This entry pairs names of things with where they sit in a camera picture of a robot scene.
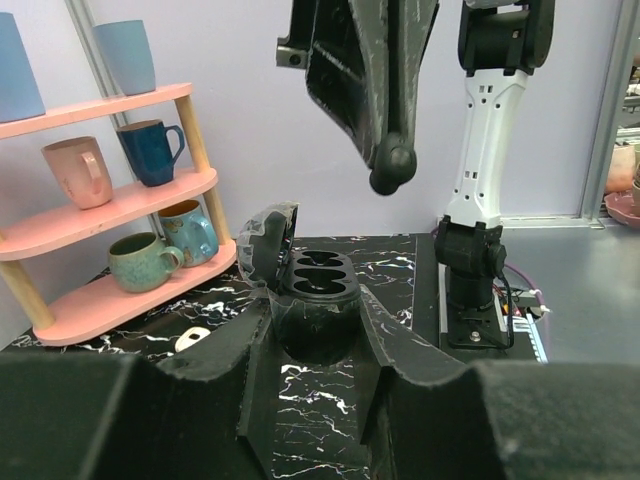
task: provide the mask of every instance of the wooden post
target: wooden post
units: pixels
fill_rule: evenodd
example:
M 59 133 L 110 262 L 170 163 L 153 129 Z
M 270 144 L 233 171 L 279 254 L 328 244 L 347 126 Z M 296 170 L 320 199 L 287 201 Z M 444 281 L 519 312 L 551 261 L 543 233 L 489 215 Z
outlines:
M 44 329 L 55 323 L 53 314 L 18 261 L 0 262 L 0 273 L 13 292 L 33 328 Z
M 178 109 L 178 115 L 180 116 L 180 122 L 182 123 L 182 129 L 184 130 L 185 137 L 187 137 L 187 144 L 189 145 L 193 165 L 196 167 L 197 172 L 204 172 L 211 168 L 211 165 L 209 164 L 207 150 L 202 140 L 202 132 L 198 125 L 198 119 L 193 109 L 191 96 L 176 98 L 175 103 Z M 222 245 L 231 242 L 227 219 L 224 216 L 224 209 L 222 208 L 222 202 L 220 201 L 216 187 L 214 186 L 206 191 L 202 196 L 204 202 L 207 204 L 211 223 L 218 236 L 218 241 Z

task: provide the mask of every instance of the gray table surface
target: gray table surface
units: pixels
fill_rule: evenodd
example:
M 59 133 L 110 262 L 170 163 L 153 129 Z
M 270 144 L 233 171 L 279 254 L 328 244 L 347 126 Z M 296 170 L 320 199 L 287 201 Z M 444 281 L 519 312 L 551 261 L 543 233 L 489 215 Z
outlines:
M 503 241 L 552 309 L 538 323 L 550 361 L 640 364 L 639 231 L 513 229 Z

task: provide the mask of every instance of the marble tabletop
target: marble tabletop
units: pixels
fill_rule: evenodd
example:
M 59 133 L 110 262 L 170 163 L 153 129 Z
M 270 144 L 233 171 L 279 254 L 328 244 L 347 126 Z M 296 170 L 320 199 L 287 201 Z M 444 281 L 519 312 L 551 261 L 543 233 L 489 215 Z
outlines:
M 358 280 L 399 322 L 411 327 L 417 237 L 338 237 L 296 239 L 294 249 L 329 250 L 348 255 Z M 43 347 L 32 332 L 4 351 L 52 353 L 91 351 L 135 353 L 158 362 L 175 353 L 177 339 L 198 326 L 214 331 L 251 303 L 251 290 L 236 265 L 227 272 L 164 303 L 90 342 Z M 282 366 L 277 416 L 274 478 L 368 479 L 367 454 L 355 441 L 353 366 L 309 367 L 287 360 Z

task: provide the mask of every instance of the shelf tier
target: shelf tier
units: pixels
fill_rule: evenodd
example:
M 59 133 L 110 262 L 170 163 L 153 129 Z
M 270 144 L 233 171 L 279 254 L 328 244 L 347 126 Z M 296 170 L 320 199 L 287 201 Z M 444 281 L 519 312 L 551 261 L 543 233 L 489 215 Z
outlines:
M 148 107 L 156 103 L 175 100 L 191 95 L 193 86 L 180 83 L 158 87 L 153 92 L 141 93 L 130 97 L 121 95 L 103 98 L 91 102 L 78 103 L 66 107 L 52 108 L 38 117 L 27 118 L 9 123 L 0 123 L 0 139 L 16 137 L 48 128 L 61 127 L 70 123 L 83 122 L 92 118 L 104 117 L 115 113 L 126 112 L 140 107 Z
M 79 240 L 155 213 L 206 192 L 218 183 L 211 168 L 197 173 L 177 169 L 172 182 L 145 187 L 140 182 L 118 188 L 113 200 L 97 208 L 80 210 L 74 204 L 26 218 L 2 229 L 0 261 L 21 260 L 70 245 Z
M 122 291 L 113 277 L 107 275 L 52 303 L 49 308 L 56 323 L 33 331 L 49 346 L 90 340 L 221 274 L 235 259 L 234 242 L 220 245 L 219 252 L 207 263 L 181 268 L 161 287 L 139 294 Z

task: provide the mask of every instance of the shelf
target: shelf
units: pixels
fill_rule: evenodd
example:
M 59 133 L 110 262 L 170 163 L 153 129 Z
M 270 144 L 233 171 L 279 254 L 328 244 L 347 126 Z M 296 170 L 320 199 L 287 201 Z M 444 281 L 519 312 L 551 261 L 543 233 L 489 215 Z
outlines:
M 175 100 L 191 95 L 193 86 L 190 83 L 180 83 L 158 87 L 153 92 L 140 95 L 109 97 L 67 107 L 53 108 L 39 117 L 27 118 L 16 122 L 0 123 L 0 139 L 24 135 L 26 133 L 61 127 L 70 123 L 91 120 L 115 113 L 126 112 L 140 107 L 148 107 L 156 103 Z
M 126 185 L 114 190 L 113 200 L 97 208 L 80 210 L 69 204 L 35 215 L 2 229 L 5 240 L 0 242 L 0 261 L 51 252 L 193 198 L 217 182 L 213 168 L 203 173 L 177 169 L 172 182 L 152 188 L 140 182 Z
M 52 303 L 56 323 L 34 333 L 44 345 L 57 347 L 90 340 L 221 274 L 235 259 L 235 243 L 221 245 L 207 263 L 181 268 L 161 287 L 141 294 L 120 290 L 107 275 Z

